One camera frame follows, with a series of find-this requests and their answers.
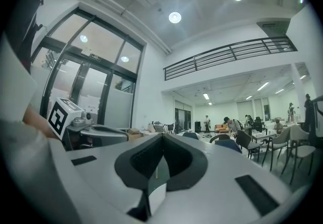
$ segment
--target black rectangular slot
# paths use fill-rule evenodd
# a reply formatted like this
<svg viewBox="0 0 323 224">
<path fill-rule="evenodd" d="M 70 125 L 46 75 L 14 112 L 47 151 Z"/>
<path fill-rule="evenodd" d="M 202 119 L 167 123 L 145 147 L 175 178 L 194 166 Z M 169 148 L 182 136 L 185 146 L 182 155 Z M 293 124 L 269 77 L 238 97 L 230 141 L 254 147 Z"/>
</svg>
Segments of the black rectangular slot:
<svg viewBox="0 0 323 224">
<path fill-rule="evenodd" d="M 267 191 L 250 175 L 238 177 L 235 180 L 261 216 L 265 216 L 279 206 Z"/>
<path fill-rule="evenodd" d="M 85 164 L 91 161 L 96 160 L 96 157 L 94 156 L 87 156 L 87 157 L 81 157 L 81 158 L 77 158 L 77 159 L 73 159 L 71 160 L 71 162 L 73 163 L 73 165 L 81 165 L 81 164 Z"/>
</svg>

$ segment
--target white sleeve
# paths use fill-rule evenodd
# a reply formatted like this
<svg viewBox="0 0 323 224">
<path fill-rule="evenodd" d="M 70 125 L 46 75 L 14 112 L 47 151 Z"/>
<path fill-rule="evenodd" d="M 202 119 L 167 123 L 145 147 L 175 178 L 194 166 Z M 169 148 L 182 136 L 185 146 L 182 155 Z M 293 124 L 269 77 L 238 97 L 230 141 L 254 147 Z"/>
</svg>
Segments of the white sleeve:
<svg viewBox="0 0 323 224">
<path fill-rule="evenodd" d="M 37 83 L 20 63 L 3 34 L 0 40 L 0 119 L 22 121 L 36 88 Z"/>
</svg>

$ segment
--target black metal railing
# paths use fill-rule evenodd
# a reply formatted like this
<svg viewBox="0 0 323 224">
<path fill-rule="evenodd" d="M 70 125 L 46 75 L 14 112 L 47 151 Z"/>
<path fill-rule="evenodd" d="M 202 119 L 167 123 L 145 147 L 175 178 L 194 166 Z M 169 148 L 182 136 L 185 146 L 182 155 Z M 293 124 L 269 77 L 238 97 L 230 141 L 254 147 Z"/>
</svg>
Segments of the black metal railing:
<svg viewBox="0 0 323 224">
<path fill-rule="evenodd" d="M 240 59 L 292 51 L 297 49 L 287 36 L 257 38 L 228 44 L 167 66 L 164 68 L 165 80 Z"/>
</svg>

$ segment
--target white cube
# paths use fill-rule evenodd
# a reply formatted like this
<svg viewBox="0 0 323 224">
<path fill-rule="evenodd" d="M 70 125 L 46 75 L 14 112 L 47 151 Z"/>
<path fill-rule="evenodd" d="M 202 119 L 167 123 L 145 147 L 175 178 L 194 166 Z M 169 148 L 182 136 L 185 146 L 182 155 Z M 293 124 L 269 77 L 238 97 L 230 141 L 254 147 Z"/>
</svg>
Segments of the white cube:
<svg viewBox="0 0 323 224">
<path fill-rule="evenodd" d="M 53 132 L 62 140 L 66 126 L 69 126 L 74 118 L 81 117 L 84 110 L 66 98 L 56 98 L 48 123 Z"/>
</svg>

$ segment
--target balcony railing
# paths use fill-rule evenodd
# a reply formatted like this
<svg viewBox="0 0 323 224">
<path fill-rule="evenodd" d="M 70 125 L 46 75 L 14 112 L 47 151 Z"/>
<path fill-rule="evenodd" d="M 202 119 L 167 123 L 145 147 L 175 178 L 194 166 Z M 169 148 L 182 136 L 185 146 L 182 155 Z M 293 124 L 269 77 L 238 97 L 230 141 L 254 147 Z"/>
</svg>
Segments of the balcony railing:
<svg viewBox="0 0 323 224">
<path fill-rule="evenodd" d="M 164 68 L 165 80 L 228 62 L 260 55 L 297 51 L 287 36 L 251 39 L 199 53 Z"/>
</svg>

